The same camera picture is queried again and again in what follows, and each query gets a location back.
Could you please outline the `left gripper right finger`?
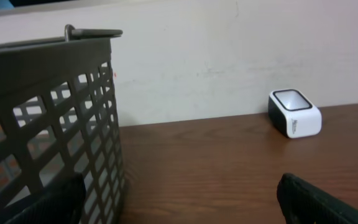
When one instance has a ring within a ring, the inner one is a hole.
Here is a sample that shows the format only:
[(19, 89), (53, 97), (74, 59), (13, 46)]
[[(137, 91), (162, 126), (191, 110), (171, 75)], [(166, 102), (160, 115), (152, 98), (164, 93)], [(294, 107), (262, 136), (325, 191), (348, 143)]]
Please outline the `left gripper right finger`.
[(309, 182), (284, 173), (277, 200), (287, 224), (358, 224), (358, 210)]

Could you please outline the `grey plastic shopping basket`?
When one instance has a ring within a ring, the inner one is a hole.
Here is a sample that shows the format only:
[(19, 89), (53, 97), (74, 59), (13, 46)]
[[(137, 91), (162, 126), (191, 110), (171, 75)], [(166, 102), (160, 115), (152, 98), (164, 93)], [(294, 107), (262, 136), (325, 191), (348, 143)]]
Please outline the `grey plastic shopping basket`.
[(83, 175), (79, 223), (117, 223), (124, 205), (111, 39), (77, 29), (0, 44), (0, 223), (13, 203)]

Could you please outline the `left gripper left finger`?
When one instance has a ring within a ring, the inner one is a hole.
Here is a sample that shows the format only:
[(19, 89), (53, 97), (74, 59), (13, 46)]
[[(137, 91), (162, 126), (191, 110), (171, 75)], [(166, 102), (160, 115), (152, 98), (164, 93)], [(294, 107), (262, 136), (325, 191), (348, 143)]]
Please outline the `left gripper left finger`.
[(4, 209), (5, 223), (79, 223), (86, 187), (81, 173), (27, 196)]

